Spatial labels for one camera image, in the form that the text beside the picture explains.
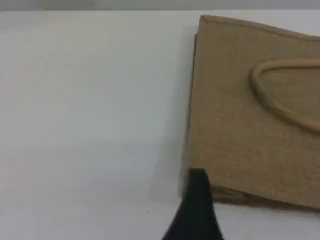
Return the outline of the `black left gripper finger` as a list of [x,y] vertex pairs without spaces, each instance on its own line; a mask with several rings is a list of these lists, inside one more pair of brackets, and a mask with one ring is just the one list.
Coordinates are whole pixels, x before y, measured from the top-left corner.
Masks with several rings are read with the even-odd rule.
[[191,168],[179,209],[164,240],[223,240],[204,169]]

